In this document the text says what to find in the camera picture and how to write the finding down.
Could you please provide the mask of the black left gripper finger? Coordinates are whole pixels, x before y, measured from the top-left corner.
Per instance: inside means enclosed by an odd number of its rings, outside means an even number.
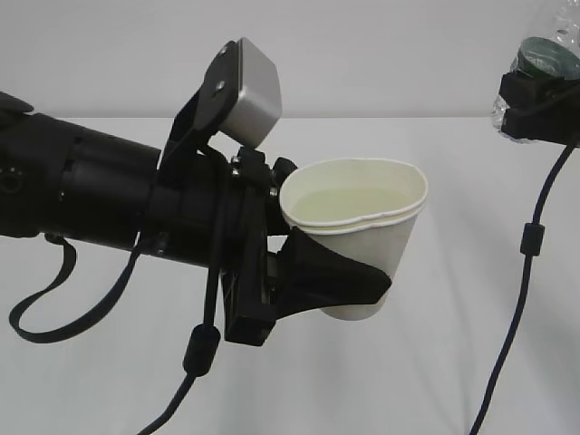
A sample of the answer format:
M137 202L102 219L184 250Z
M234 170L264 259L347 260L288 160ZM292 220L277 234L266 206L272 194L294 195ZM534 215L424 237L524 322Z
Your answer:
M380 268L344 256L293 227L275 254L275 315L283 319L322 310L339 320L378 312L392 286Z
M296 170L297 166L290 159L279 157L271 168L273 181L285 181Z

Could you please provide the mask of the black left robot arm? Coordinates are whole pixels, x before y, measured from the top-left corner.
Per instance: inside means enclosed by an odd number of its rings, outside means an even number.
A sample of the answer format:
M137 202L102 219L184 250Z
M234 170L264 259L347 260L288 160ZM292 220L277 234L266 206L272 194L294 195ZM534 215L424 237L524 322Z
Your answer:
M28 103L1 97L1 233L45 239L63 249L62 284L81 240L129 252L128 266L102 300L77 320L47 332L22 324L39 299L9 315L32 343L59 343L95 326L120 300L139 256L208 270L204 314L189 345L220 340L259 346L276 322L302 312L378 302L390 276L366 260L334 253L285 223L281 188L295 171L241 147L232 159L209 145L215 128L193 125L197 101L174 120L158 150L59 121Z

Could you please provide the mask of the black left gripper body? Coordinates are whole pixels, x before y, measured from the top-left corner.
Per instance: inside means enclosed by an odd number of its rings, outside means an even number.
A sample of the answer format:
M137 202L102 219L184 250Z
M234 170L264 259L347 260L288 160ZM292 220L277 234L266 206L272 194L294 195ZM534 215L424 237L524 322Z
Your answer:
M149 205L150 256L208 269L223 292L225 341L261 346L276 324L267 239L284 232L280 188L259 150L233 161L208 145L170 144Z

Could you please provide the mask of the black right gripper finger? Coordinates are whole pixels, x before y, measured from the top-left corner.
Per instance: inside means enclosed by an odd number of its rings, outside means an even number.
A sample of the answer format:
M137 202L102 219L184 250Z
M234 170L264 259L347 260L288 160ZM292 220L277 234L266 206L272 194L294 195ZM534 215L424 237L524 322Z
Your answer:
M562 77L503 75L498 96L507 104L498 130L515 141L579 146L579 81Z

